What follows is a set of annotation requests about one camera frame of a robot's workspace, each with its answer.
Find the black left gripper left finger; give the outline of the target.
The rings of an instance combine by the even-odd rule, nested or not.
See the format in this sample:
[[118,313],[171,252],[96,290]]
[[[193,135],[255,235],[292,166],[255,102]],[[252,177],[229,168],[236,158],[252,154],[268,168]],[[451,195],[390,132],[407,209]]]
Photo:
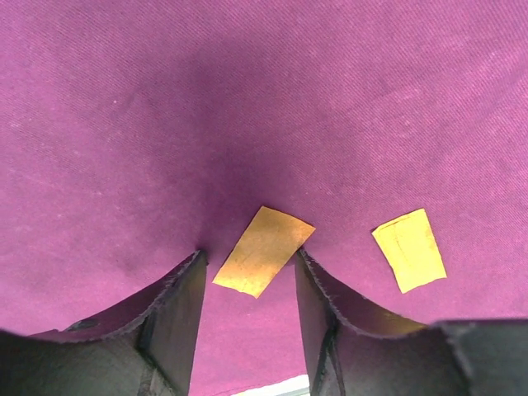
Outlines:
[[205,295],[198,250],[63,331],[1,332],[3,395],[187,395]]

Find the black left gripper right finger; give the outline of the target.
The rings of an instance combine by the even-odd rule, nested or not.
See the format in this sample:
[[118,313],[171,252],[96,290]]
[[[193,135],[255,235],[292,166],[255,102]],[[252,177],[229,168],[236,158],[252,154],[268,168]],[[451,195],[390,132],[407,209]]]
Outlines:
[[525,319],[425,325],[393,313],[296,253],[312,395],[525,395]]

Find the tan adhesive bandage strip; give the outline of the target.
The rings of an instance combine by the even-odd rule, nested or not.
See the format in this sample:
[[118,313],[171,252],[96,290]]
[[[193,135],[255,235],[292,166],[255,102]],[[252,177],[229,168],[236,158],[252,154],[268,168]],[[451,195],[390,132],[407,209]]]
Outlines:
[[213,283],[259,298],[314,231],[313,225],[290,214],[261,207]]
[[447,277],[426,211],[421,208],[372,231],[401,293]]

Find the purple cloth mat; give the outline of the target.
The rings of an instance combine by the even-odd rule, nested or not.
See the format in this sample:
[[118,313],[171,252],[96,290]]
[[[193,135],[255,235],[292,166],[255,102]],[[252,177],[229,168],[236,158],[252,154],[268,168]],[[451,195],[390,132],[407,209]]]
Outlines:
[[[527,321],[524,1],[4,1],[1,332],[63,331],[207,258],[187,395],[308,374],[294,256],[213,283],[261,207],[425,325]],[[372,231],[423,208],[447,277]]]

